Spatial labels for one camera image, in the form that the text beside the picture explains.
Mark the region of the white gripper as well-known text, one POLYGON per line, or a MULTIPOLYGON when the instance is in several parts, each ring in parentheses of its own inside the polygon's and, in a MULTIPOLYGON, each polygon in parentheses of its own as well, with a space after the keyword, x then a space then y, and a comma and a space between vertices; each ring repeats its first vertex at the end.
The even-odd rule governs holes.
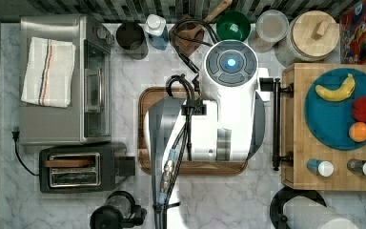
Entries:
POLYGON ((263 102, 268 102, 271 99, 271 86, 269 82, 269 70, 266 68, 259 68, 257 81, 258 81, 258 89, 256 92, 260 96, 263 102))

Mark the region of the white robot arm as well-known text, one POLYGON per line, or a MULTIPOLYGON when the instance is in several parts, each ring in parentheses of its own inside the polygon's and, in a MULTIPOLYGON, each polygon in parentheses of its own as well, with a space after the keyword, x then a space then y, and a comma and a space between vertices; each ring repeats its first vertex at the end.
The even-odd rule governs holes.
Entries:
POLYGON ((182 217, 178 176, 184 160, 245 162, 264 137, 265 110, 254 50, 237 40, 214 44, 192 82, 166 83, 168 96, 146 112, 143 132, 150 154, 155 229, 188 229, 182 217))

